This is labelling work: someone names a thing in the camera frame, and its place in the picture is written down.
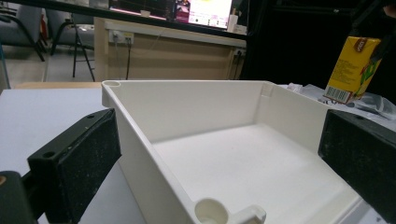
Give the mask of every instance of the floor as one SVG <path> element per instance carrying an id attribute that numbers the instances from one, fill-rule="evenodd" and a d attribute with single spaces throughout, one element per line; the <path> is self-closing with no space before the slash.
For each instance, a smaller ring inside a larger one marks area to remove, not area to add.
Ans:
<path id="1" fill-rule="evenodd" d="M 85 61 L 77 62 L 76 76 L 73 77 L 73 48 L 57 46 L 54 54 L 50 55 L 50 42 L 47 44 L 44 62 L 33 48 L 3 46 L 11 89 L 23 82 L 92 82 Z M 93 59 L 93 51 L 88 50 L 87 53 Z M 80 50 L 78 60 L 84 60 Z"/>

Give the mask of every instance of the cable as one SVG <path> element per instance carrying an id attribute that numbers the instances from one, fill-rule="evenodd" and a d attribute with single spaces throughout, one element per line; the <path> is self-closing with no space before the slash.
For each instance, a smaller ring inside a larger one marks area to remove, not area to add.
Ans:
<path id="1" fill-rule="evenodd" d="M 126 78 L 125 80 L 128 80 L 128 76 L 129 76 L 129 64 L 131 62 L 131 48 L 132 48 L 132 40 L 131 38 L 127 37 L 125 38 L 126 40 L 126 45 L 128 47 L 128 63 L 126 65 Z"/>
<path id="2" fill-rule="evenodd" d="M 117 58 L 117 66 L 119 68 L 119 80 L 121 80 L 121 68 L 120 68 L 120 60 L 119 60 L 119 48 L 117 44 L 119 42 L 119 37 L 117 35 L 113 35 L 114 44 L 116 45 L 116 58 Z"/>
<path id="3" fill-rule="evenodd" d="M 233 75 L 233 80 L 236 80 L 236 73 L 238 72 L 239 59 L 241 58 L 241 55 L 241 50 L 238 50 L 238 58 L 236 60 L 235 75 Z"/>
<path id="4" fill-rule="evenodd" d="M 247 0 L 247 33 L 249 30 L 249 26 L 248 26 L 248 18 L 250 17 L 250 0 Z"/>
<path id="5" fill-rule="evenodd" d="M 149 48 L 146 52 L 138 53 L 138 52 L 132 51 L 132 53 L 133 53 L 133 54 L 137 54 L 137 55 L 145 55 L 145 54 L 149 53 L 152 49 L 154 49 L 155 45 L 157 44 L 158 40 L 159 40 L 160 37 L 163 35 L 163 32 L 164 32 L 165 30 L 166 30 L 166 28 L 163 28 L 163 29 L 161 30 L 161 32 L 157 35 L 157 38 L 154 40 L 154 42 L 151 44 L 150 48 Z"/>

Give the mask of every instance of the monitor screen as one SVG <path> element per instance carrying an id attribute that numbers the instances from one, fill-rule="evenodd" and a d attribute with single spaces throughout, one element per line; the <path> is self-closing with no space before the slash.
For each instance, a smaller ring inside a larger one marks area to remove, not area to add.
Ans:
<path id="1" fill-rule="evenodd" d="M 176 21 L 227 29 L 233 0 L 177 0 Z"/>
<path id="2" fill-rule="evenodd" d="M 167 2 L 168 0 L 109 0 L 109 8 L 136 16 L 145 10 L 150 12 L 151 18 L 166 20 L 169 8 Z"/>

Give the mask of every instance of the power outlet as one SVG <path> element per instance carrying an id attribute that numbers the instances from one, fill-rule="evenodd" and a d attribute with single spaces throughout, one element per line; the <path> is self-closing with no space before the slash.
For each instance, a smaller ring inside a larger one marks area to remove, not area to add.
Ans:
<path id="1" fill-rule="evenodd" d="M 134 43 L 134 33 L 116 30 L 108 31 L 108 42 L 110 43 L 117 41 L 118 44 L 123 44 L 126 43 L 127 38 L 131 39 L 131 44 Z"/>

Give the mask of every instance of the black cable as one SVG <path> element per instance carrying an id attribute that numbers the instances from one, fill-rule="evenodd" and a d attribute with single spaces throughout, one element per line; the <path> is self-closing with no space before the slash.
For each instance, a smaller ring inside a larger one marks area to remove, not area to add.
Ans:
<path id="1" fill-rule="evenodd" d="M 249 30 L 249 26 L 248 26 L 248 18 L 250 17 L 250 0 L 247 0 L 247 33 Z"/>
<path id="2" fill-rule="evenodd" d="M 128 64 L 126 66 L 126 78 L 125 80 L 128 80 L 128 75 L 129 75 L 129 64 L 131 62 L 131 48 L 132 48 L 132 43 L 131 43 L 130 38 L 126 38 L 126 45 L 128 46 Z"/>
<path id="3" fill-rule="evenodd" d="M 241 55 L 242 55 L 241 50 L 238 50 L 238 58 L 236 60 L 235 75 L 233 75 L 233 80 L 236 79 L 236 73 L 238 72 L 239 59 L 241 58 Z"/>

